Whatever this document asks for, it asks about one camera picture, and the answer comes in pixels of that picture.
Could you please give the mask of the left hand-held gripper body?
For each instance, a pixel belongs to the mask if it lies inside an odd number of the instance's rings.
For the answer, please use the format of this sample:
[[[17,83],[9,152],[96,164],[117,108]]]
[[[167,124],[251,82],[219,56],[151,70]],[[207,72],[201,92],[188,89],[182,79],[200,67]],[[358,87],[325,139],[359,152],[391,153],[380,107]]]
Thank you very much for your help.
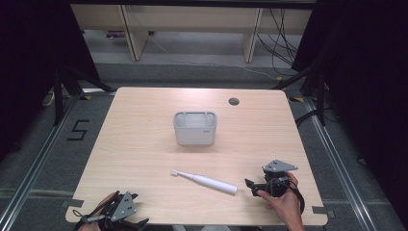
[[[115,195],[102,207],[98,224],[101,230],[132,230],[126,219],[136,212],[136,206],[127,194],[115,192]]]

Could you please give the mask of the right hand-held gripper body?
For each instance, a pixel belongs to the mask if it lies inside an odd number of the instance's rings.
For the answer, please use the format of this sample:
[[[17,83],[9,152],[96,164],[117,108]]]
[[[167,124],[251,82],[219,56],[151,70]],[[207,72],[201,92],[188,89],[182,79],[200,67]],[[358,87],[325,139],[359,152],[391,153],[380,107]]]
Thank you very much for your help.
[[[282,196],[290,185],[288,172],[291,170],[298,170],[298,167],[280,160],[272,160],[263,166],[267,182],[265,191],[273,197]]]

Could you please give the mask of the white electric toothbrush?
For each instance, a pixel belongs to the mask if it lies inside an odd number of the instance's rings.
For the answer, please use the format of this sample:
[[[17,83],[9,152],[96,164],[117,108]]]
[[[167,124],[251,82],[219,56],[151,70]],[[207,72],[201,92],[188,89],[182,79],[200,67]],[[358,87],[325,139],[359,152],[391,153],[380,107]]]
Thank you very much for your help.
[[[229,193],[229,194],[235,195],[236,192],[238,191],[238,187],[235,185],[232,185],[226,182],[222,182],[217,179],[213,179],[213,178],[203,176],[203,175],[187,173],[187,172],[179,171],[175,169],[173,169],[170,172],[170,174],[173,176],[182,176],[184,178],[192,180],[193,182],[199,185],[202,185],[202,186],[205,186],[205,187],[208,187],[208,188],[211,188],[211,189],[223,192],[223,193]]]

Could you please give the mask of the white plastic storage box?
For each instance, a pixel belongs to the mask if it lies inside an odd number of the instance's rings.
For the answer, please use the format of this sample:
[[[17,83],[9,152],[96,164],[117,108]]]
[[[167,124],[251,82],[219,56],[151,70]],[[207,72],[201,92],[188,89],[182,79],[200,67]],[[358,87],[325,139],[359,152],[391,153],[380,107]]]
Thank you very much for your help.
[[[213,112],[178,112],[173,117],[180,145],[212,145],[216,139],[217,115]]]

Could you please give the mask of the person's left hand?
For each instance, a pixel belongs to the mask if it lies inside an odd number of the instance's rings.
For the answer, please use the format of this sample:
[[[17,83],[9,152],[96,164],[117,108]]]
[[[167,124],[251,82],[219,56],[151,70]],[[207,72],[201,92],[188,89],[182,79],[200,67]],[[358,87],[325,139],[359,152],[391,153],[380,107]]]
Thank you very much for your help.
[[[102,207],[115,195],[114,192],[107,195],[102,201],[98,203],[96,208],[90,213],[92,217],[97,217],[102,213]],[[92,223],[78,224],[76,231],[101,231],[97,221]]]

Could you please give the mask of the person's right hand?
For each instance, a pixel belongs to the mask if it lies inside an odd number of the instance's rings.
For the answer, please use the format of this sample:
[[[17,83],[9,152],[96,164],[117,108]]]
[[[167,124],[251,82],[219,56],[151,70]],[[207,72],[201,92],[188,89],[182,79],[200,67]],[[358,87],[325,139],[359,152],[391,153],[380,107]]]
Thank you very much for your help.
[[[273,197],[262,190],[258,190],[257,194],[267,202],[266,208],[268,210],[275,211],[289,231],[305,231],[301,217],[300,202],[293,191],[298,185],[298,180],[291,172],[288,172],[288,176],[291,179],[291,187],[282,196]]]

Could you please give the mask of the grey tape patch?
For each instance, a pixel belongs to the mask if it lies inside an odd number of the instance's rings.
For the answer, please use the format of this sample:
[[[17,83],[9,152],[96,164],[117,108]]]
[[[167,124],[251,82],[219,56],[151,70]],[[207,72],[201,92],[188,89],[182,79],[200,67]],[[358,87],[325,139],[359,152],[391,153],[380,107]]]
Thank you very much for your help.
[[[81,208],[84,204],[83,200],[78,200],[78,199],[68,199],[64,200],[62,203],[63,208],[68,208],[68,207],[76,207],[76,208]]]
[[[327,215],[329,218],[334,218],[336,216],[333,211],[327,210],[325,207],[313,206],[312,211],[314,214]]]

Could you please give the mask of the black metal stand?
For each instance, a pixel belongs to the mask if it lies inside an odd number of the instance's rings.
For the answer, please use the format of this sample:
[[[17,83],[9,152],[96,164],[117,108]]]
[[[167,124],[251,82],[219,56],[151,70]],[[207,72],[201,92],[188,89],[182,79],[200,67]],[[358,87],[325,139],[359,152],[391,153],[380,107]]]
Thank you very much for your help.
[[[115,92],[115,89],[102,83],[99,75],[88,75],[78,68],[62,64],[58,66],[54,74],[54,97],[55,97],[55,120],[54,124],[57,125],[64,117],[64,105],[63,105],[63,88],[65,88],[69,95],[78,96],[83,90],[80,87],[78,81],[84,80],[105,92]]]
[[[304,70],[298,72],[288,80],[279,83],[277,86],[273,87],[273,89],[282,90],[301,79],[304,79],[300,89],[301,94],[303,96],[314,95],[317,98],[317,107],[307,115],[304,115],[302,118],[298,119],[296,124],[300,125],[303,118],[308,116],[316,116],[320,124],[324,126],[324,76],[318,65],[312,64],[311,66],[306,67]]]

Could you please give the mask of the black curtain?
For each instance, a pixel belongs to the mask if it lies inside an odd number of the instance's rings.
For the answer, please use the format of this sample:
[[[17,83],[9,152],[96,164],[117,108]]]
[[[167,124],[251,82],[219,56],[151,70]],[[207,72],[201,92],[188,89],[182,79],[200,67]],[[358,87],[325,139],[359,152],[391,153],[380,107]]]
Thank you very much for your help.
[[[325,82],[348,133],[408,229],[408,0],[316,0],[293,69],[317,56],[335,25]]]
[[[0,0],[0,162],[65,70],[99,79],[70,1]]]

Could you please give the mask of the light wooden desk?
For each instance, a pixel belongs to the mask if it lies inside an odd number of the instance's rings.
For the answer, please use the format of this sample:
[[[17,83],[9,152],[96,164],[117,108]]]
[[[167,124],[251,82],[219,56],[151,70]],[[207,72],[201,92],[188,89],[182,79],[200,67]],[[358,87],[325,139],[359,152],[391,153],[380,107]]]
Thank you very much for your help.
[[[259,34],[301,35],[309,10],[73,4],[83,30],[122,31],[131,59],[140,59],[149,32],[233,33],[242,36],[246,62],[252,61]]]

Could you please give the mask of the metal floor rail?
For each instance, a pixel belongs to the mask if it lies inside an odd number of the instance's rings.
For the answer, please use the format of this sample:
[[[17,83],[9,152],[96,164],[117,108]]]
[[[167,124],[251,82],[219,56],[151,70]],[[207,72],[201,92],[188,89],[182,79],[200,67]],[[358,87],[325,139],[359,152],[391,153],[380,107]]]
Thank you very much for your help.
[[[313,124],[319,134],[319,138],[325,148],[325,151],[330,159],[330,162],[336,172],[336,175],[344,189],[344,193],[350,206],[358,219],[363,231],[377,231],[377,227],[374,224],[370,211],[366,206],[362,196],[359,194],[355,187],[350,174],[345,168],[343,161],[339,155],[339,152],[333,143],[331,137],[328,134],[327,129],[321,124],[316,115],[312,116]]]
[[[41,147],[37,157],[31,164],[28,172],[23,178],[19,187],[14,191],[13,197],[11,198],[5,211],[0,215],[0,231],[10,231],[13,227],[13,223],[16,220],[19,212],[21,211],[31,188],[36,183],[39,174],[41,173],[45,163],[47,162],[52,148],[64,129],[65,123],[68,120],[71,111],[76,106],[79,101],[79,95],[71,96],[64,106],[63,115],[60,120],[52,127],[49,132],[43,146]]]

